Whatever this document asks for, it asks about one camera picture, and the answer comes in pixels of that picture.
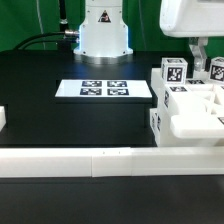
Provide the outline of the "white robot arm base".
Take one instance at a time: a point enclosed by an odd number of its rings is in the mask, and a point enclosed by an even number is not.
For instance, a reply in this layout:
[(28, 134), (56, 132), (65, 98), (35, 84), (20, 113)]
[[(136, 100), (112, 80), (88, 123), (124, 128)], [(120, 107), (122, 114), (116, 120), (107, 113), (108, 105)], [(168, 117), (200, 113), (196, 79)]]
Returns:
[(128, 26), (122, 17), (123, 0), (85, 0), (85, 19), (79, 26), (77, 61), (118, 64), (132, 59)]

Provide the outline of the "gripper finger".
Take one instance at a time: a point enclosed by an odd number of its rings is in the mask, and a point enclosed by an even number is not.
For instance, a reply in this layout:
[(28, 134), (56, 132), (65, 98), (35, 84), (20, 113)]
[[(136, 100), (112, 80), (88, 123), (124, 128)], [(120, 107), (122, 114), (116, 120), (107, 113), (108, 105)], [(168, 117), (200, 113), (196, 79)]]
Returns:
[(207, 37), (190, 37), (189, 48), (194, 57), (194, 70), (197, 72), (206, 70), (207, 54), (205, 47), (208, 44)]

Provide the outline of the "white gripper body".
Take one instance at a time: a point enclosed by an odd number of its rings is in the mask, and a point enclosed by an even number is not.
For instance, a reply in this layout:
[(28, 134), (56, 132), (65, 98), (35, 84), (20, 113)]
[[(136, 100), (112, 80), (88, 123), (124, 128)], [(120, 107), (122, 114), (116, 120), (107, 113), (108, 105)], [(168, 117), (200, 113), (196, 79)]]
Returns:
[(224, 0), (161, 0), (159, 24), (171, 37), (224, 36)]

